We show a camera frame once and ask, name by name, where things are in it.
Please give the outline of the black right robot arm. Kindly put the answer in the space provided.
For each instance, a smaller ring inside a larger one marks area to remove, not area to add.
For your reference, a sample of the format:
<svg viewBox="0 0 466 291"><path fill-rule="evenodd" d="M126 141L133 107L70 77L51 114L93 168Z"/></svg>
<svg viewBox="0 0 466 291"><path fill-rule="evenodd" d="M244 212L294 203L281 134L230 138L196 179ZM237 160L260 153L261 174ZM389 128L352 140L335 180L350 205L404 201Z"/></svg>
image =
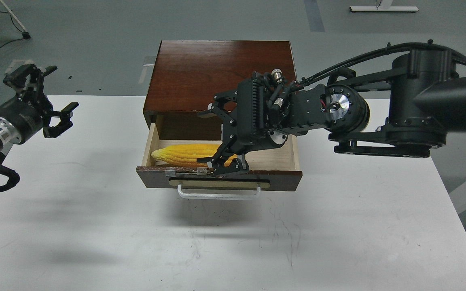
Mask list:
<svg viewBox="0 0 466 291"><path fill-rule="evenodd" d="M300 81L254 72L200 116L222 120L221 144L197 158L211 175L247 173L246 154L314 129L338 154L427 158L466 131L466 56L430 40L387 44Z"/></svg>

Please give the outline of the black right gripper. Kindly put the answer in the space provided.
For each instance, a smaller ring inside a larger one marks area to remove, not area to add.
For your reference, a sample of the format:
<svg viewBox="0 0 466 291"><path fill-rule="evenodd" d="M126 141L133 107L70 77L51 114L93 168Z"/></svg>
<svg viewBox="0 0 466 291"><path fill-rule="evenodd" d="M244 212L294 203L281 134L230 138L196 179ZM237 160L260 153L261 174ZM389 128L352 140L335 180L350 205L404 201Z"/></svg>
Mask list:
<svg viewBox="0 0 466 291"><path fill-rule="evenodd" d="M213 156L196 159L211 169L212 176L248 173L244 154L281 148L287 141L282 135L272 136L266 127L265 88L264 75L253 72L238 84L236 91L215 94L207 110L198 112L198 118L216 118L222 125L235 126L235 134L227 134ZM234 154L241 155L226 166Z"/></svg>

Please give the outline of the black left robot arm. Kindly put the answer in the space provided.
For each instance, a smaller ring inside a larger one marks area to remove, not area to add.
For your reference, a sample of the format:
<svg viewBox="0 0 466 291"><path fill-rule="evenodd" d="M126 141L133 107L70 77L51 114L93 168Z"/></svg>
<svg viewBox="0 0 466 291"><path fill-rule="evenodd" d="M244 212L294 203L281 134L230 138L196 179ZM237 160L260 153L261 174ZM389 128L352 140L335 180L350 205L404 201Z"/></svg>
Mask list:
<svg viewBox="0 0 466 291"><path fill-rule="evenodd" d="M20 176L2 165L4 147L24 144L37 132L45 138L56 138L73 126L73 110L77 102L55 111L44 93L44 78L57 70L52 65L42 71L34 64L21 65L5 74L4 84L15 90L15 95L0 105L0 193L15 187Z"/></svg>

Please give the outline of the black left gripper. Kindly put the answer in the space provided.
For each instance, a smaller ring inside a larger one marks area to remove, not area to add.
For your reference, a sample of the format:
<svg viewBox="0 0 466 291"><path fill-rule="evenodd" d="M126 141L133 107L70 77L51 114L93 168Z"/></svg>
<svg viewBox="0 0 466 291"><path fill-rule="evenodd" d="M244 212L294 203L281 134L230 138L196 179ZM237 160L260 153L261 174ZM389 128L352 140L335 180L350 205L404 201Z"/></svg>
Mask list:
<svg viewBox="0 0 466 291"><path fill-rule="evenodd" d="M5 74L3 83L15 91L15 98L0 105L0 145L24 144L41 129L44 138L57 138L73 126L71 118L73 110L79 106L78 102L71 102L61 111L54 111L50 101L41 101L46 98L44 78L57 69L52 65L43 72L34 64L24 64ZM54 127L49 125L52 117L59 118L59 123Z"/></svg>

